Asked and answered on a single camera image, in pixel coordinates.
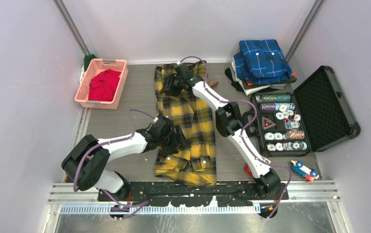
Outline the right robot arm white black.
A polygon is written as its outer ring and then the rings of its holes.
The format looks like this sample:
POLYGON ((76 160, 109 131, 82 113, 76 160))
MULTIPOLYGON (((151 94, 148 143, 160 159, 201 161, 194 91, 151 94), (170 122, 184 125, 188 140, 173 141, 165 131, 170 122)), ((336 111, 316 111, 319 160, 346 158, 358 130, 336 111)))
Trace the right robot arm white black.
POLYGON ((178 62, 174 70, 162 92, 179 96, 182 91, 188 91, 214 110, 217 131, 231 141, 244 158, 254 178, 254 189, 258 196, 270 199, 278 190, 281 180, 271 167, 270 160, 264 158, 250 141, 242 122, 239 101, 219 95, 185 63, 178 62))

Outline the yellow plaid flannel shirt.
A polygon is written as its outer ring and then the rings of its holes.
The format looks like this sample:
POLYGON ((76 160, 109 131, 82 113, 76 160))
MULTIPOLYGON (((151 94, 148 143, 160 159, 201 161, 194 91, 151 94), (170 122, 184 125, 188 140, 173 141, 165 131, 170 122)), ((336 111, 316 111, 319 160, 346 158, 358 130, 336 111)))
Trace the yellow plaid flannel shirt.
POLYGON ((157 115, 170 118, 181 127, 189 147, 166 155, 158 151, 154 174, 194 187, 210 187, 217 182, 216 139, 211 108, 193 94, 182 91, 180 96, 162 94, 161 90, 174 64, 156 66, 154 89, 157 115))

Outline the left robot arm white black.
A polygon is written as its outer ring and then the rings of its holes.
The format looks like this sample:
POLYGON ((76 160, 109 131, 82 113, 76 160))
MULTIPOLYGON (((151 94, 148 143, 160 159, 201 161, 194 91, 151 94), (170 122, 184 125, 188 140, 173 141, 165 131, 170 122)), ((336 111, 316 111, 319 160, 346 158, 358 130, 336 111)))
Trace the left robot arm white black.
POLYGON ((188 147, 181 127, 174 125, 171 119, 159 116, 148 127, 125 136, 108 139, 97 139, 91 134, 84 136, 62 161, 61 168, 77 190, 96 188, 122 201, 128 197, 128 182, 120 173, 106 170, 110 161, 156 148, 171 155, 188 147))

